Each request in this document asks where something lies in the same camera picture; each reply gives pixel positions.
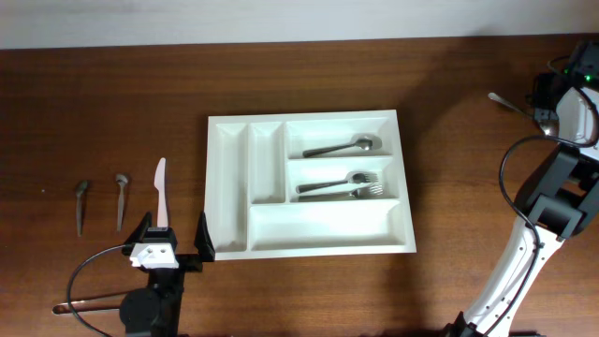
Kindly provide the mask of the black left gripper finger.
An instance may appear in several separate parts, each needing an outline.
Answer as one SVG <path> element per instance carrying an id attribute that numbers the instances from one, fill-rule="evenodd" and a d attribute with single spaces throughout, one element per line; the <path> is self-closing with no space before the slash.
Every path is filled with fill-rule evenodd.
<path id="1" fill-rule="evenodd" d="M 142 217 L 139 224 L 133 230 L 133 232 L 125 240 L 126 244 L 135 244 L 141 242 L 145 236 L 146 231 L 152 225 L 152 213 L 146 212 Z"/>
<path id="2" fill-rule="evenodd" d="M 197 254 L 201 257 L 202 261 L 215 260 L 215 249 L 212 244 L 205 212 L 200 213 L 197 221 L 194 246 L 197 248 Z"/>

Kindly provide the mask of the metal tablespoon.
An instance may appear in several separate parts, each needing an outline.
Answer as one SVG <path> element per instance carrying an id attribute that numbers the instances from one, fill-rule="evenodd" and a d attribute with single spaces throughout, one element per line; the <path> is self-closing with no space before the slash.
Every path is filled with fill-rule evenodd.
<path id="1" fill-rule="evenodd" d="M 382 148 L 383 142 L 380 138 L 374 135 L 362 135 L 354 137 L 350 142 L 341 145 L 334 145 L 324 148 L 317 148 L 312 150 L 305 150 L 302 152 L 304 158 L 314 157 L 321 154 L 327 154 L 331 152 L 337 152 L 353 147 L 357 147 L 363 151 L 374 151 Z"/>
<path id="2" fill-rule="evenodd" d="M 488 93 L 488 98 L 503 105 L 504 107 L 523 114 L 525 117 L 528 117 L 546 136 L 557 137 L 559 135 L 559 117 L 554 110 L 545 108 L 530 108 L 527 110 L 521 109 L 517 105 L 495 93 Z"/>

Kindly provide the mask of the metal fork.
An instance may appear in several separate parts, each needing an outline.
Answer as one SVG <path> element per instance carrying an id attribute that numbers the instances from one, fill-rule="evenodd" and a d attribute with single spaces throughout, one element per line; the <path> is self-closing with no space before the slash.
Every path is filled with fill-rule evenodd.
<path id="1" fill-rule="evenodd" d="M 325 182 L 325 183 L 301 184 L 296 187 L 296 191 L 299 194 L 301 194 L 301 193 L 314 191 L 317 189 L 323 189 L 323 188 L 328 188 L 328 187 L 342 185 L 342 184 L 377 183 L 378 181 L 379 181 L 378 175 L 375 173 L 365 172 L 365 171 L 356 171 L 356 172 L 348 173 L 344 179 L 339 180 L 339 181 Z"/>
<path id="2" fill-rule="evenodd" d="M 367 199 L 378 198 L 384 194 L 384 188 L 380 184 L 360 187 L 351 191 L 343 191 L 328 194 L 300 196 L 298 202 L 309 201 L 327 201 L 327 200 L 342 200 L 342 199 Z"/>

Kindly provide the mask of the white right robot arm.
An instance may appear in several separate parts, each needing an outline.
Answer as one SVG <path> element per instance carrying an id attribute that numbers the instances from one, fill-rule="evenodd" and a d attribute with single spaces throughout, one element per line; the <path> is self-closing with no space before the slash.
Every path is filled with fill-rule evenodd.
<path id="1" fill-rule="evenodd" d="M 598 214 L 598 44 L 581 41 L 557 60 L 562 67 L 548 61 L 526 97 L 541 131 L 536 139 L 556 146 L 505 200 L 516 214 L 508 244 L 479 297 L 444 336 L 509 335 L 538 273 Z"/>

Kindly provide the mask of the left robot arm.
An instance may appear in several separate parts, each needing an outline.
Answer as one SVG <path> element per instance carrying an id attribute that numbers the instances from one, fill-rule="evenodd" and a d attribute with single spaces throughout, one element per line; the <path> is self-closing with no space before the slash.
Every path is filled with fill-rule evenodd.
<path id="1" fill-rule="evenodd" d="M 127 292 L 119 317 L 127 336 L 176 336 L 188 272 L 201 272 L 205 262 L 215 260 L 206 214 L 197 222 L 195 254 L 178 254 L 171 227 L 155 227 L 147 212 L 124 242 L 122 254 L 134 268 L 148 274 L 146 286 Z"/>

